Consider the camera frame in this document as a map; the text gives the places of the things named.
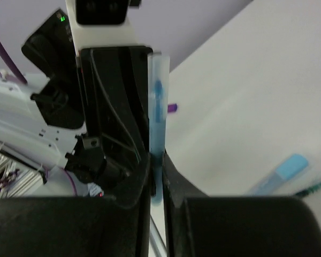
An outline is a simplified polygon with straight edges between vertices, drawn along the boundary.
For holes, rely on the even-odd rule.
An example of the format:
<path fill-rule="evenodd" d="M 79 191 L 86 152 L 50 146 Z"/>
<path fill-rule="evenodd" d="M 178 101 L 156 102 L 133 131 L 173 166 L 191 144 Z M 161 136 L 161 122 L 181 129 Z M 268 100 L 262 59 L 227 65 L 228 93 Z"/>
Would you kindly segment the purple highlighter cap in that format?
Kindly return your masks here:
<path fill-rule="evenodd" d="M 178 105 L 176 103 L 171 103 L 167 105 L 167 112 L 168 113 L 174 113 L 178 109 Z"/>

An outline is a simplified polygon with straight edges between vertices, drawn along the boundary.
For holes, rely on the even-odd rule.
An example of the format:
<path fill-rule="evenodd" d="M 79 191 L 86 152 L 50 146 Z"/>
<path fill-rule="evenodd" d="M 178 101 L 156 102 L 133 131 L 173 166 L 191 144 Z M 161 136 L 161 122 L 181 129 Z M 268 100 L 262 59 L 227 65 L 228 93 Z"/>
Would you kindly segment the transparent blue pen cap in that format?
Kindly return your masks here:
<path fill-rule="evenodd" d="M 149 150 L 154 155 L 165 149 L 169 75 L 169 56 L 160 52 L 148 55 Z"/>

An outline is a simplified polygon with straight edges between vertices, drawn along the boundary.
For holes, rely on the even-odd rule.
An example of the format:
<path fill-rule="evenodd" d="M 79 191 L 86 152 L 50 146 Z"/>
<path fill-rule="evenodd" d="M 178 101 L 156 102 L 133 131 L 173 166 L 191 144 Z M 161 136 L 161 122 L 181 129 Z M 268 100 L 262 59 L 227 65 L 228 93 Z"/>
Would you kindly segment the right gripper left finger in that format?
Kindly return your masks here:
<path fill-rule="evenodd" d="M 102 197 L 0 199 L 0 256 L 147 256 L 150 155 Z"/>

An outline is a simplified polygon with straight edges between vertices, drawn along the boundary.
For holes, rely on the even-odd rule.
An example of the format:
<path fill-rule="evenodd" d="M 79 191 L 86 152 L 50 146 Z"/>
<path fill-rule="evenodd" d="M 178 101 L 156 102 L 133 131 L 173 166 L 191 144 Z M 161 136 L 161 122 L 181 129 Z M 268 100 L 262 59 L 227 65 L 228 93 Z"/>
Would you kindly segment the green pen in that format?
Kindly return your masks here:
<path fill-rule="evenodd" d="M 311 185 L 311 186 L 309 186 L 299 192 L 296 192 L 294 194 L 294 196 L 296 196 L 298 198 L 305 198 L 305 197 L 308 197 L 314 193 L 319 192 L 320 190 L 321 190 L 321 182 Z"/>

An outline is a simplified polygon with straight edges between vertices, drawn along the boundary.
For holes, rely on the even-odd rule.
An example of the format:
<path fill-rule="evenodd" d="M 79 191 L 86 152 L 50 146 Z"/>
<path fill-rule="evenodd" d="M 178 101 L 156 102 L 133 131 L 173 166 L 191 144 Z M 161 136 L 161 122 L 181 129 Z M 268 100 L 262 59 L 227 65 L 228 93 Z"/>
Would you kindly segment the light blue highlighter body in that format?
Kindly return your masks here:
<path fill-rule="evenodd" d="M 246 195 L 270 195 L 279 189 L 285 182 L 285 178 L 276 172 L 273 172 L 254 185 Z"/>

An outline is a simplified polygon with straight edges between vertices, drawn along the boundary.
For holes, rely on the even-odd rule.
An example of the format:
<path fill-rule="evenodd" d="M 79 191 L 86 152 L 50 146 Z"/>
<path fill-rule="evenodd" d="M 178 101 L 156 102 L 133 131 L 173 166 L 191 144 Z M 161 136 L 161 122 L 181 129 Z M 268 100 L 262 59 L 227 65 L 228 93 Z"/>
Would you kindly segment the blue pen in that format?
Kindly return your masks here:
<path fill-rule="evenodd" d="M 152 204 L 158 205 L 163 200 L 162 157 L 165 148 L 165 119 L 162 82 L 157 79 L 151 85 L 149 97 L 149 152 L 155 180 L 155 195 Z"/>

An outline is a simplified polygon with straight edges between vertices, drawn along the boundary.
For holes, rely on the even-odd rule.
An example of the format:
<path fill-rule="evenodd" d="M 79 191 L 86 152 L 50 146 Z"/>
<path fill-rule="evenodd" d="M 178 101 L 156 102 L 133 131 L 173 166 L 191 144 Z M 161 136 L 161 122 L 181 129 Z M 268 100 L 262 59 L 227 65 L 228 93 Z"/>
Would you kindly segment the light blue highlighter cap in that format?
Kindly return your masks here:
<path fill-rule="evenodd" d="M 308 165 L 309 162 L 304 156 L 293 154 L 277 166 L 275 173 L 283 180 L 290 180 L 308 167 Z"/>

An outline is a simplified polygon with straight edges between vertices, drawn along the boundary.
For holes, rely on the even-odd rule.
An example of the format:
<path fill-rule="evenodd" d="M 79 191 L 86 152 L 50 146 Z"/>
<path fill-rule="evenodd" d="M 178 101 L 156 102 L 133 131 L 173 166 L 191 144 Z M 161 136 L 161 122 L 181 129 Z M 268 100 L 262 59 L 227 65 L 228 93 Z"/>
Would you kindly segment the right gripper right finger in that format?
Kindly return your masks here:
<path fill-rule="evenodd" d="M 321 228 L 293 196 L 208 196 L 163 155 L 168 256 L 321 256 Z"/>

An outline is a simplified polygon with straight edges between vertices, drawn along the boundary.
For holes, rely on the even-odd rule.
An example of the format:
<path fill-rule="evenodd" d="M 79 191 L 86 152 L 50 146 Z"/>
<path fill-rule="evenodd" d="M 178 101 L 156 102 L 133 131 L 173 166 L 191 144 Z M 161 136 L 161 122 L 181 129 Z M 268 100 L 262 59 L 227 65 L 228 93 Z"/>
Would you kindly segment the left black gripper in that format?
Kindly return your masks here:
<path fill-rule="evenodd" d="M 146 46 L 80 52 L 78 79 L 86 132 L 76 147 L 76 175 L 82 182 L 147 180 L 147 57 L 151 53 Z"/>

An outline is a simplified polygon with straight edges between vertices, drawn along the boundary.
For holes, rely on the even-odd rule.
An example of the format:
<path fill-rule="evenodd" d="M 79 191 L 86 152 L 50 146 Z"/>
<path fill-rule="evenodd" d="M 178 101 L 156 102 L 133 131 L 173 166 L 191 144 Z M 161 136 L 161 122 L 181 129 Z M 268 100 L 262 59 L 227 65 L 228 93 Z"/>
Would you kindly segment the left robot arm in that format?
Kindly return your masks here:
<path fill-rule="evenodd" d="M 150 194 L 148 56 L 128 4 L 68 1 L 0 70 L 0 199 Z"/>

